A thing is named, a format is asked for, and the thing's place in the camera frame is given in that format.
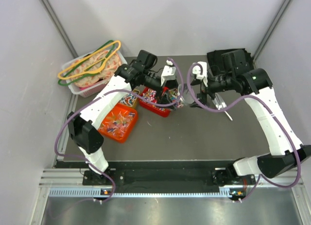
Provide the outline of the clear glass jar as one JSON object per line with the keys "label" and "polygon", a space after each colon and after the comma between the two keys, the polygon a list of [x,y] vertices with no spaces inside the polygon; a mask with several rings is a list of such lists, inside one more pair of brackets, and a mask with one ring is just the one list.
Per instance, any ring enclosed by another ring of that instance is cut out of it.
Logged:
{"label": "clear glass jar", "polygon": [[187,84],[183,85],[183,90],[181,84],[178,85],[178,88],[169,90],[169,102],[174,103],[180,96],[180,94],[182,94],[180,100],[176,102],[174,105],[170,106],[169,107],[170,110],[177,110],[184,106],[191,105],[194,102],[194,99],[192,98],[189,92]]}

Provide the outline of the silver metal scoop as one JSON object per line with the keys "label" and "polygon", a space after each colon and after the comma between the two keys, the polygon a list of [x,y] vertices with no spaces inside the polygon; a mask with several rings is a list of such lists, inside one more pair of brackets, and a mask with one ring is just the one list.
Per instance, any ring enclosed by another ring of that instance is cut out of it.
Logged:
{"label": "silver metal scoop", "polygon": [[218,110],[227,107],[227,104],[225,103],[224,99],[218,93],[215,93],[215,98],[212,100],[212,102]]}

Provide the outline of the red candy tray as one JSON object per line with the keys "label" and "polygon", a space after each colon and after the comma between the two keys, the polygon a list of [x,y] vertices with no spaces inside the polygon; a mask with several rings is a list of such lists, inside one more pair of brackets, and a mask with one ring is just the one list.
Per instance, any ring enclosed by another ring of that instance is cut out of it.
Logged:
{"label": "red candy tray", "polygon": [[[147,89],[148,87],[145,87],[145,89],[143,90],[143,92],[140,94],[140,96],[142,97],[142,94],[146,91],[146,89]],[[169,116],[169,114],[170,114],[170,110],[168,110],[168,109],[165,109],[165,108],[163,108],[163,107],[157,107],[157,106],[154,106],[154,105],[152,105],[152,104],[150,104],[150,103],[147,103],[146,101],[143,101],[143,100],[141,100],[141,99],[139,99],[139,104],[143,107],[143,108],[146,108],[147,110],[149,110],[149,111],[151,111],[151,112],[153,112],[153,113],[155,113],[155,114],[158,114],[158,115],[160,115],[160,116],[162,116],[162,117],[168,117]]]}

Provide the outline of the silver round jar lid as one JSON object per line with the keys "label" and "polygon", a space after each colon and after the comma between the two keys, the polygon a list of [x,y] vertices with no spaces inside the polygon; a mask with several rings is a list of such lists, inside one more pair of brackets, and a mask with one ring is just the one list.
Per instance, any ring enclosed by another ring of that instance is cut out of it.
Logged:
{"label": "silver round jar lid", "polygon": [[181,101],[186,106],[195,106],[196,102],[193,99],[192,95],[189,92],[183,92]]}

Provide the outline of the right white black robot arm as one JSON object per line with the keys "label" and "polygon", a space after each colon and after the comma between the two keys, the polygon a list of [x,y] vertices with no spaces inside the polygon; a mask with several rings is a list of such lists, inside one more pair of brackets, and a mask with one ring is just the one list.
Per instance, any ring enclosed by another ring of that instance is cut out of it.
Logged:
{"label": "right white black robot arm", "polygon": [[242,49],[222,54],[224,69],[208,71],[205,62],[191,65],[187,74],[187,86],[195,103],[210,112],[216,112],[199,101],[192,85],[203,84],[203,92],[215,98],[218,92],[234,90],[241,95],[236,101],[219,112],[226,112],[241,100],[250,106],[259,122],[269,146],[269,153],[244,157],[225,169],[227,179],[232,184],[240,183],[245,175],[257,174],[271,183],[276,176],[293,168],[297,175],[291,187],[301,176],[301,164],[311,156],[310,145],[304,145],[290,127],[280,108],[273,83],[264,69],[253,69],[246,61]]}

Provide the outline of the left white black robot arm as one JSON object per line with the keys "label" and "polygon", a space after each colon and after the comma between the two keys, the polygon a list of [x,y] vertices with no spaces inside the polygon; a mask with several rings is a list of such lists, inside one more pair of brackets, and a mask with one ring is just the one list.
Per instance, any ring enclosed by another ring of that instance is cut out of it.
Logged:
{"label": "left white black robot arm", "polygon": [[99,184],[110,180],[108,162],[102,145],[104,138],[99,132],[102,121],[115,105],[138,86],[145,86],[156,92],[155,100],[149,104],[174,110],[177,99],[169,98],[169,91],[178,88],[176,74],[180,72],[173,59],[168,58],[160,76],[152,72],[157,56],[141,50],[130,64],[122,64],[114,72],[104,89],[79,111],[68,115],[69,136],[85,156],[93,178]]}

